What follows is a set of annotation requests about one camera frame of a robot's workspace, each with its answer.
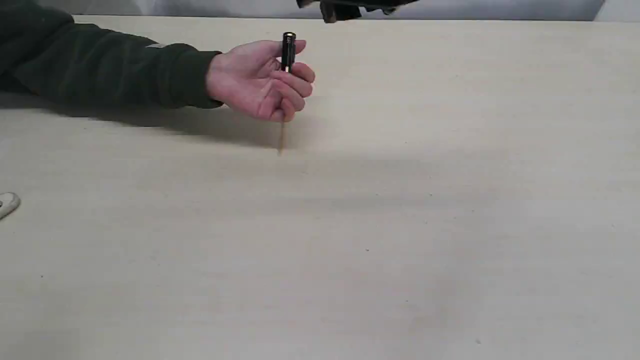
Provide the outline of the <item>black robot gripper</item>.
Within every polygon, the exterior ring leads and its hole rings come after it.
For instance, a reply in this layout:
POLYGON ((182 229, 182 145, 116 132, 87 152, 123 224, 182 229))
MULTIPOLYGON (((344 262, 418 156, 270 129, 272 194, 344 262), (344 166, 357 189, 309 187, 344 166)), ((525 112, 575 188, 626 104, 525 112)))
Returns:
POLYGON ((414 2, 414 0, 298 0, 296 4, 299 9, 304 9, 317 3, 324 23, 334 24, 359 19, 362 16, 362 10, 367 13, 380 11, 390 16, 400 7, 414 2))

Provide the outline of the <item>dark green sleeved forearm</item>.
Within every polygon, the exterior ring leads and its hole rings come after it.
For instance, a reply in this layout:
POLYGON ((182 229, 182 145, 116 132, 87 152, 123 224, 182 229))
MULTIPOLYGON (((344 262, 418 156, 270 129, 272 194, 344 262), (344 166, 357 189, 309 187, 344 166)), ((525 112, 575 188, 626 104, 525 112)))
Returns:
POLYGON ((2 92, 87 107, 215 109, 206 75, 217 53, 77 23, 34 0, 0 6, 2 92))

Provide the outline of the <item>open bare human hand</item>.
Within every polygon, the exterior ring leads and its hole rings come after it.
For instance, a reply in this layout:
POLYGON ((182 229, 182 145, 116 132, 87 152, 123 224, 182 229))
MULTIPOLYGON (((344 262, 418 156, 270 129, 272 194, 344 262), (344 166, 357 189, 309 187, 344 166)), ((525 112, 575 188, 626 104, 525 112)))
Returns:
POLYGON ((292 121, 313 93, 316 73, 305 63, 282 71, 281 54, 281 41, 263 39, 215 55, 206 72, 208 95, 255 119, 292 121))

